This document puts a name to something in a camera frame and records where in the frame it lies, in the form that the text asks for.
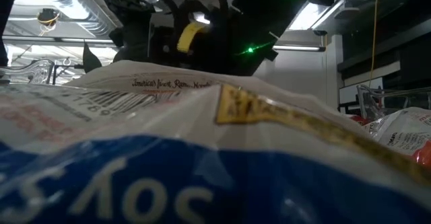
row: yellow label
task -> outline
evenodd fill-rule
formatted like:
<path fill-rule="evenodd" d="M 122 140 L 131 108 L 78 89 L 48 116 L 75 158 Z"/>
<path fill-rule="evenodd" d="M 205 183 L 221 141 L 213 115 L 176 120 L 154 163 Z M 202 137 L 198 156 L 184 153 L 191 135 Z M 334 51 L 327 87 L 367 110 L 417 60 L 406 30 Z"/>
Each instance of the yellow label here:
<path fill-rule="evenodd" d="M 198 22 L 192 22 L 186 26 L 183 33 L 181 34 L 180 40 L 176 45 L 176 49 L 180 52 L 188 53 L 190 50 L 191 42 L 198 32 L 204 32 L 206 30 L 205 24 Z"/>
<path fill-rule="evenodd" d="M 253 124 L 276 122 L 312 134 L 330 144 L 360 151 L 412 177 L 431 185 L 431 171 L 401 154 L 390 151 L 373 140 L 360 137 L 336 124 L 275 105 L 267 98 L 231 85 L 223 85 L 216 117 L 218 124 Z"/>

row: white wall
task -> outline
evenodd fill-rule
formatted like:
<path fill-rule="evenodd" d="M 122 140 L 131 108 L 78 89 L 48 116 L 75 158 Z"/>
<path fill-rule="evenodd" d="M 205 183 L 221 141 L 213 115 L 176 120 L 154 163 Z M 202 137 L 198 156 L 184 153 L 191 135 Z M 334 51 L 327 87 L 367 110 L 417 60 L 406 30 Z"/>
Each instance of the white wall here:
<path fill-rule="evenodd" d="M 279 51 L 274 62 L 264 61 L 255 75 L 267 83 L 326 101 L 324 53 Z"/>
<path fill-rule="evenodd" d="M 291 92 L 314 95 L 336 109 L 339 101 L 339 55 L 335 42 L 333 38 L 326 52 L 280 50 L 274 62 L 262 62 L 255 76 Z"/>

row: fluorescent light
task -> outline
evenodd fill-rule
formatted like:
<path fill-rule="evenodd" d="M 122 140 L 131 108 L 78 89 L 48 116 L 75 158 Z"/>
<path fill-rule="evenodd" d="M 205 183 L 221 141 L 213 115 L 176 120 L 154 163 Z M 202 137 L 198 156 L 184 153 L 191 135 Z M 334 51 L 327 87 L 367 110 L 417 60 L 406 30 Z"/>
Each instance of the fluorescent light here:
<path fill-rule="evenodd" d="M 84 39 L 81 38 L 62 38 L 61 39 L 63 42 L 84 42 Z M 85 39 L 85 41 L 87 43 L 107 43 L 107 44 L 112 44 L 112 40 L 109 39 Z"/>
<path fill-rule="evenodd" d="M 329 16 L 332 15 L 340 6 L 342 6 L 344 3 L 344 0 L 339 0 L 333 7 L 329 9 L 329 11 L 323 15 L 314 25 L 311 26 L 311 29 L 316 29 L 319 25 L 321 25 L 326 19 L 329 18 Z"/>
<path fill-rule="evenodd" d="M 316 46 L 274 46 L 274 50 L 303 50 L 303 51 L 311 51 L 317 52 L 320 50 L 319 47 Z"/>
<path fill-rule="evenodd" d="M 329 7 L 307 2 L 290 24 L 289 30 L 307 30 L 323 15 Z"/>

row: robotic arm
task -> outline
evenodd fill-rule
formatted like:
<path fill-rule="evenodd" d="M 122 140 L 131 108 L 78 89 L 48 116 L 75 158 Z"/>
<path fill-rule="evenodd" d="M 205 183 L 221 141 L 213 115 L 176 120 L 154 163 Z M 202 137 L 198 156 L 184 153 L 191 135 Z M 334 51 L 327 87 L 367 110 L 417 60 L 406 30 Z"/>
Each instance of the robotic arm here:
<path fill-rule="evenodd" d="M 274 44 L 307 0 L 219 0 L 206 8 L 194 0 L 177 6 L 161 0 L 174 18 L 174 27 L 150 26 L 154 8 L 142 0 L 105 0 L 124 27 L 111 38 L 122 49 L 115 61 L 129 59 L 229 75 L 252 75 L 266 58 L 277 53 Z M 319 0 L 332 4 L 333 0 Z M 191 19 L 201 12 L 211 21 L 203 27 Z"/>

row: yellow wire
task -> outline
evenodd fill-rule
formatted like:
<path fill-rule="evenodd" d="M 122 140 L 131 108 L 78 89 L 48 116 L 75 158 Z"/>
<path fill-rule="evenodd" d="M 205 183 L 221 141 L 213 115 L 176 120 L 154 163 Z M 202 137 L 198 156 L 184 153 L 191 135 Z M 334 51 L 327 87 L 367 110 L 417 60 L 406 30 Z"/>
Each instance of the yellow wire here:
<path fill-rule="evenodd" d="M 378 0 L 376 0 L 376 5 L 374 8 L 374 33 L 372 35 L 371 70 L 370 70 L 370 82 L 368 83 L 368 87 L 371 87 L 372 73 L 374 71 L 374 61 L 376 57 L 377 9 L 378 9 Z"/>
<path fill-rule="evenodd" d="M 50 22 L 53 22 L 53 21 L 57 20 L 59 18 L 59 16 L 60 16 L 60 13 L 58 13 L 57 16 L 54 19 L 47 20 L 47 21 L 41 21 L 41 20 L 38 20 L 38 21 L 40 23 L 50 23 Z"/>
<path fill-rule="evenodd" d="M 45 35 L 45 33 L 47 33 L 47 32 L 50 32 L 49 30 L 43 30 L 43 31 L 41 31 L 41 33 L 39 34 L 39 36 L 43 36 L 43 35 Z"/>
<path fill-rule="evenodd" d="M 325 81 L 328 85 L 328 34 L 325 35 Z M 326 102 L 328 102 L 328 88 L 326 88 Z"/>

